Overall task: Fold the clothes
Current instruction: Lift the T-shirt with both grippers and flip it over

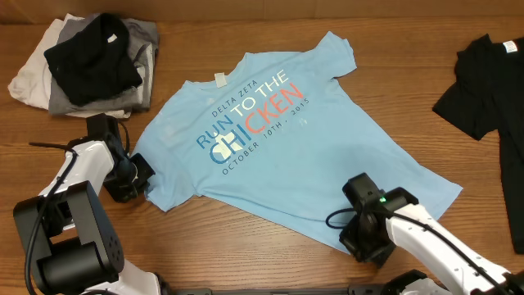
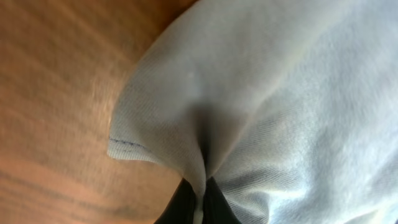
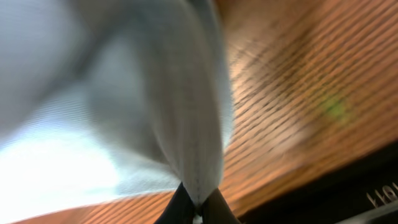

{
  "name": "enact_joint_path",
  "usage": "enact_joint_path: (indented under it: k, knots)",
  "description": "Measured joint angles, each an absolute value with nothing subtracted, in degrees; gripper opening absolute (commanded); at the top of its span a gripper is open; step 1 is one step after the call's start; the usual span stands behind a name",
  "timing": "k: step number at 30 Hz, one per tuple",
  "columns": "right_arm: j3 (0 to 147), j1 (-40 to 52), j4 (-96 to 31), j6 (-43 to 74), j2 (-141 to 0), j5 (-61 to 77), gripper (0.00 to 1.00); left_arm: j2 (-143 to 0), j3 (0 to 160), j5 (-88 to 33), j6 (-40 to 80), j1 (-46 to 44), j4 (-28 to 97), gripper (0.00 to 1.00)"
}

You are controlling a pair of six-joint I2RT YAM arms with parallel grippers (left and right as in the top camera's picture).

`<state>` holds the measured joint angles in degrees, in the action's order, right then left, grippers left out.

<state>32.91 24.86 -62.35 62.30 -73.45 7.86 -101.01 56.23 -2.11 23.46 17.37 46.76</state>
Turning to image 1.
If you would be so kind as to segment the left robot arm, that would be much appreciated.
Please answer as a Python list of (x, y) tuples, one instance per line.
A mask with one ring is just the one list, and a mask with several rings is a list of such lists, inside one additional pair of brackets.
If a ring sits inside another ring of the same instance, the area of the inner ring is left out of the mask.
[(124, 258), (99, 200), (115, 161), (102, 141), (60, 147), (65, 162), (36, 197), (18, 202), (13, 218), (25, 251), (30, 294), (163, 295), (173, 291), (158, 274)]

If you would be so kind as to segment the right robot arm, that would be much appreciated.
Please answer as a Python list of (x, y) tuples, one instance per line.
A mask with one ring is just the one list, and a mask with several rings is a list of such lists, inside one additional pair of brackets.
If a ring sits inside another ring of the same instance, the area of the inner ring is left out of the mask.
[(355, 212), (341, 243), (358, 262), (379, 266), (394, 247), (417, 258), (452, 294), (522, 294), (523, 273), (485, 259), (441, 226), (420, 204), (382, 204)]

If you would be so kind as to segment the light blue t-shirt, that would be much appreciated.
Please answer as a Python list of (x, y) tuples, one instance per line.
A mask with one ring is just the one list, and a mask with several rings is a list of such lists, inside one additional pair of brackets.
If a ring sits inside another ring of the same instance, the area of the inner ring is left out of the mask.
[(342, 188), (356, 175), (405, 188), (442, 216), (461, 187), (350, 99), (339, 79), (355, 68), (349, 42), (327, 33), (307, 52), (247, 53), (216, 81), (184, 83), (135, 147), (154, 170), (147, 199), (168, 211), (211, 197), (335, 249), (349, 220)]

